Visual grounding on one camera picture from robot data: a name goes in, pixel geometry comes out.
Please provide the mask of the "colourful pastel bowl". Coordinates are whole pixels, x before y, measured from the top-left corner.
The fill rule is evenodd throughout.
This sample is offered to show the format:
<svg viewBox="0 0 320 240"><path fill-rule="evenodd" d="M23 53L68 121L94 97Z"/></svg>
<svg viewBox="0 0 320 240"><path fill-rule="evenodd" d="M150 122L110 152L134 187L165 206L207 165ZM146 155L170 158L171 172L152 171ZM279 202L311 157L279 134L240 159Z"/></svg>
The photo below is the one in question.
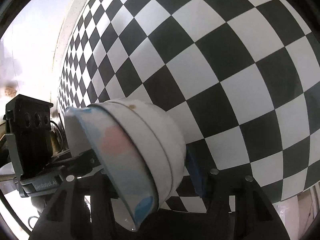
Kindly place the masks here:
<svg viewBox="0 0 320 240"><path fill-rule="evenodd" d="M72 154L93 150L118 197L116 222L135 232L158 207L158 192L143 157L119 122L101 106L67 107L65 131Z"/></svg>

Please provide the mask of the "white bowl black rim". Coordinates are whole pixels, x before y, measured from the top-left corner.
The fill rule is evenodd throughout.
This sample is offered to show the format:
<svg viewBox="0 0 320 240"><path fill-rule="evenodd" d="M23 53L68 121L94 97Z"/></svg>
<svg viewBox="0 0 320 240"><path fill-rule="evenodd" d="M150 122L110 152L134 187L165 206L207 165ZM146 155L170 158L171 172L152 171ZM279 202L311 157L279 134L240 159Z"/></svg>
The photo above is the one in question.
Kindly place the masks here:
<svg viewBox="0 0 320 240"><path fill-rule="evenodd" d="M140 100L115 99L93 103L107 111L129 135L153 177L159 205L180 185L186 157L182 132L160 107Z"/></svg>

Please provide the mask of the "black white checkered mat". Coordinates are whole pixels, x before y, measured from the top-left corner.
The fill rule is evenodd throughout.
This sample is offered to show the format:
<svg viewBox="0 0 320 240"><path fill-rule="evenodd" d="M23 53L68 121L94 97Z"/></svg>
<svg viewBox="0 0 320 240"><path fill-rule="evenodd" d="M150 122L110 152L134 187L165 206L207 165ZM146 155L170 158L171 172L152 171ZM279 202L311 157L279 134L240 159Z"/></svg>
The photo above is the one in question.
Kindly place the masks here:
<svg viewBox="0 0 320 240"><path fill-rule="evenodd" d="M153 103L204 169L251 174L277 203L319 181L319 42L286 0L88 0L59 110Z"/></svg>

